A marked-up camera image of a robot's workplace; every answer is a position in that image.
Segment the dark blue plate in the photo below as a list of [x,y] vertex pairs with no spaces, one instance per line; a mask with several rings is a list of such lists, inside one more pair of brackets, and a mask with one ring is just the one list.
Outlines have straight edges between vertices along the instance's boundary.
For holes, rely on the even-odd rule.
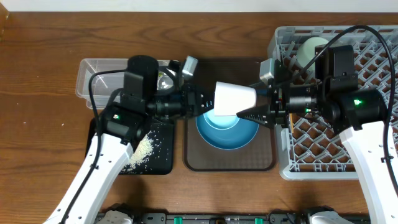
[[229,129],[212,128],[203,115],[196,117],[195,122],[200,136],[208,144],[222,150],[235,150],[247,145],[254,139],[259,129],[258,124],[242,118]]

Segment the pink cup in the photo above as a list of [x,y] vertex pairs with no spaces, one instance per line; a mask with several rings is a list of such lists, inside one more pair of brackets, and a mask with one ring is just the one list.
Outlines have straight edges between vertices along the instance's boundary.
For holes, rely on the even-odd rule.
[[257,93],[254,88],[217,82],[215,87],[215,116],[233,116],[255,107]]

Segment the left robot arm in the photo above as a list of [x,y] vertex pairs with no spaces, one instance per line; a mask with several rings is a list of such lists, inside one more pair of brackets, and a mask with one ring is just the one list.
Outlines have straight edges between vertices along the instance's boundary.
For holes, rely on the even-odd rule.
[[173,125],[213,108],[214,97],[189,83],[198,60],[161,66],[136,55],[121,70],[123,87],[112,92],[102,112],[92,106],[96,132],[77,175],[47,223],[93,223],[113,182],[154,123]]

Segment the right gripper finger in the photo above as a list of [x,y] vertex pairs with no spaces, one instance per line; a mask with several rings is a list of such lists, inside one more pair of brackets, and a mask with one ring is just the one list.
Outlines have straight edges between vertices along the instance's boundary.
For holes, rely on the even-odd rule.
[[270,105],[255,106],[237,113],[237,117],[255,122],[269,129],[276,126],[275,111]]
[[267,95],[269,92],[267,85],[263,82],[251,84],[249,87],[254,88],[257,95]]

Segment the mint green bowl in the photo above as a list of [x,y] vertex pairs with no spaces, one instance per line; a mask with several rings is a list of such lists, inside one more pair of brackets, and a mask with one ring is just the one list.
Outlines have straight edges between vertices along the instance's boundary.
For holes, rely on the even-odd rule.
[[326,45],[328,40],[322,37],[311,37],[306,40],[299,48],[296,54],[298,64],[304,68],[315,56],[315,47]]

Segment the pile of white rice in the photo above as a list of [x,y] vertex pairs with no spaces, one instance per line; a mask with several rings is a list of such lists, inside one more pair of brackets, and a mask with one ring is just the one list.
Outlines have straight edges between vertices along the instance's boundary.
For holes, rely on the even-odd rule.
[[172,144],[160,129],[147,133],[139,143],[129,162],[121,169],[122,175],[164,175],[172,168]]

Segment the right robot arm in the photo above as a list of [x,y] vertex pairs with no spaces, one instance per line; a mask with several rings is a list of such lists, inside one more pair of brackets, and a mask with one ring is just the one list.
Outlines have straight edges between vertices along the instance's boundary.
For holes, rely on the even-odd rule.
[[286,127],[290,114],[325,118],[354,164],[371,223],[397,223],[397,153],[391,114],[377,89],[360,89],[350,45],[315,47],[319,84],[291,85],[279,63],[269,77],[268,105],[240,109],[237,116],[268,128]]

